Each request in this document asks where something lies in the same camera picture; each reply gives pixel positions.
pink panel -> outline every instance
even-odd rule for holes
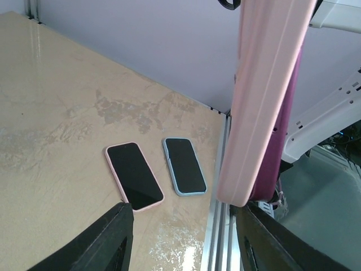
[[[244,206],[265,154],[316,0],[243,0],[232,129],[217,198]]]

blue smartphone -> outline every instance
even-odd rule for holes
[[[187,138],[168,137],[163,140],[163,147],[177,195],[206,193],[207,184],[192,142]]]

phone case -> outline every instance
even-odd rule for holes
[[[175,175],[174,175],[174,171],[173,171],[173,166],[171,165],[171,161],[170,161],[170,158],[169,158],[169,152],[168,152],[168,147],[167,147],[167,144],[166,144],[166,140],[167,139],[185,139],[185,140],[188,140],[190,143],[191,143],[191,146],[192,146],[192,149],[193,149],[193,152],[196,156],[196,160],[197,160],[197,163],[198,163],[198,167],[199,169],[201,170],[201,174],[202,174],[202,177],[203,177],[203,180],[204,180],[204,184],[205,184],[205,191],[204,192],[194,192],[194,193],[183,193],[183,192],[180,192],[179,189],[178,189],[178,185],[177,185],[177,179],[175,178]],[[163,139],[163,148],[164,148],[164,153],[165,153],[165,157],[166,157],[166,160],[167,160],[167,163],[168,163],[168,168],[169,168],[169,172],[170,172],[170,176],[171,176],[171,180],[173,182],[173,186],[174,186],[174,190],[175,190],[175,193],[178,195],[178,196],[196,196],[196,195],[203,195],[207,192],[208,190],[208,186],[207,186],[207,182],[205,181],[205,178],[204,178],[204,174],[203,174],[203,171],[202,171],[202,167],[200,166],[200,163],[199,163],[199,159],[197,157],[197,153],[194,149],[194,146],[192,144],[192,141],[190,141],[188,138],[183,138],[183,137],[167,137],[165,139]]]
[[[130,144],[130,143],[136,144],[136,145],[138,146],[138,148],[140,149],[140,152],[142,153],[142,155],[143,155],[143,157],[144,157],[144,159],[145,159],[145,161],[146,161],[149,169],[151,170],[151,172],[152,172],[152,174],[153,174],[153,176],[154,176],[154,180],[156,180],[157,185],[158,185],[158,187],[159,187],[159,189],[160,189],[160,191],[162,192],[162,195],[163,195],[163,199],[162,199],[161,201],[159,201],[159,202],[153,203],[153,204],[148,205],[148,206],[146,206],[146,207],[144,207],[144,208],[142,208],[142,209],[139,209],[139,210],[134,210],[134,209],[133,209],[133,212],[134,212],[134,213],[138,213],[138,212],[143,212],[143,211],[145,211],[145,210],[147,210],[147,209],[150,209],[150,208],[152,208],[152,207],[154,207],[154,206],[157,206],[157,205],[161,204],[161,203],[164,201],[164,197],[165,197],[165,196],[164,196],[163,190],[162,190],[161,186],[159,185],[158,180],[157,180],[156,176],[154,175],[154,172],[153,172],[152,168],[149,166],[149,163],[148,163],[146,157],[144,156],[144,153],[143,153],[142,149],[140,148],[140,146],[139,146],[136,142],[126,142],[126,143],[122,143],[122,144],[111,145],[111,146],[109,146],[109,147],[107,147],[107,148],[105,149],[105,157],[107,158],[109,167],[111,168],[111,171],[112,171],[112,173],[113,173],[113,175],[114,175],[114,178],[115,178],[115,180],[116,180],[116,183],[117,183],[117,185],[118,185],[118,187],[119,187],[120,193],[122,194],[122,198],[123,198],[124,202],[125,202],[125,203],[129,203],[129,200],[128,200],[128,198],[126,197],[126,194],[125,194],[125,192],[124,192],[124,189],[123,189],[123,187],[122,187],[122,185],[121,185],[121,183],[120,183],[120,180],[119,180],[119,178],[118,178],[118,175],[117,175],[117,173],[115,172],[115,169],[114,169],[114,167],[113,167],[113,165],[112,165],[111,158],[110,158],[109,155],[108,155],[108,149],[111,148],[111,147],[116,147],[116,146],[120,146],[120,145],[126,145],[126,144]]]

black screen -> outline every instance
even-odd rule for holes
[[[206,185],[192,143],[183,138],[167,138],[168,159],[181,193],[205,192]]]
[[[163,193],[136,143],[113,146],[107,152],[134,210],[163,200]]]

wooden table surface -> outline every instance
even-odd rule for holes
[[[121,201],[104,148],[127,141],[165,193],[134,216],[130,270],[199,270],[224,115],[13,12],[0,48],[0,270],[30,268]],[[191,139],[205,195],[176,195],[165,137]]]

